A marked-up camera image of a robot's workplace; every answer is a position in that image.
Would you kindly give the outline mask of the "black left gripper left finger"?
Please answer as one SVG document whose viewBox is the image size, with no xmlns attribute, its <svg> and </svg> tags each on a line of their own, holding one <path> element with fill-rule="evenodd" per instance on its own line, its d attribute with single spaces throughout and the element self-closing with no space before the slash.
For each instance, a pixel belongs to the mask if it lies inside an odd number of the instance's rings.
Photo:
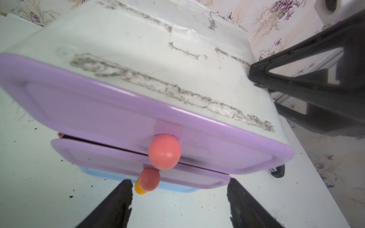
<svg viewBox="0 0 365 228">
<path fill-rule="evenodd" d="M 126 228 L 133 199 L 131 180 L 123 180 L 81 223 L 78 228 Z"/>
</svg>

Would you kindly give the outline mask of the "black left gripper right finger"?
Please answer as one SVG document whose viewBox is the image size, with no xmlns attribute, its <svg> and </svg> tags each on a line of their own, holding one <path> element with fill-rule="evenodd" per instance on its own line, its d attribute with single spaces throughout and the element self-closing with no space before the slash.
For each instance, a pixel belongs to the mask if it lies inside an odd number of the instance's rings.
<svg viewBox="0 0 365 228">
<path fill-rule="evenodd" d="M 235 178 L 230 179 L 227 198 L 234 228 L 283 228 Z"/>
</svg>

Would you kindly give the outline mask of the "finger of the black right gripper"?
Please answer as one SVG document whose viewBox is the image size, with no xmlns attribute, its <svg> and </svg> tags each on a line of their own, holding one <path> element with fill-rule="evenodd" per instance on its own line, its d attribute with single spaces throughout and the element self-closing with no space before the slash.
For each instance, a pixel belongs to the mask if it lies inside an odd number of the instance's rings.
<svg viewBox="0 0 365 228">
<path fill-rule="evenodd" d="M 321 52 L 342 48 L 336 67 L 338 85 L 328 82 L 329 72 L 320 69 L 298 77 L 272 73 L 272 69 Z M 249 79 L 270 92 L 281 92 L 307 103 L 301 114 L 281 104 L 278 113 L 300 126 L 324 135 L 365 135 L 365 13 L 337 25 L 250 67 Z"/>
</svg>

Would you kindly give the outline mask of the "pink top drawer knob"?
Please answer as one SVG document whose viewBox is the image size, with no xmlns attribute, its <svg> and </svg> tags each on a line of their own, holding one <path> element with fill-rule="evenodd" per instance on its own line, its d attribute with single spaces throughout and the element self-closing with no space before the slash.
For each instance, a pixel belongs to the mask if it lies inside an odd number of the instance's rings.
<svg viewBox="0 0 365 228">
<path fill-rule="evenodd" d="M 150 143 L 148 157 L 151 164 L 159 170 L 174 168 L 181 157 L 179 141 L 171 135 L 158 135 Z"/>
</svg>

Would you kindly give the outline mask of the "purple top drawer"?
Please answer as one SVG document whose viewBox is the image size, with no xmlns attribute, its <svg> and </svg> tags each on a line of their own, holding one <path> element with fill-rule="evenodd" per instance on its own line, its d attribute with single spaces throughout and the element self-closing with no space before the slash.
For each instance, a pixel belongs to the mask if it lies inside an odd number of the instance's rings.
<svg viewBox="0 0 365 228">
<path fill-rule="evenodd" d="M 1 54 L 1 87 L 60 133 L 147 154 L 157 135 L 178 139 L 180 162 L 227 174 L 291 160 L 284 143 L 15 54 Z"/>
</svg>

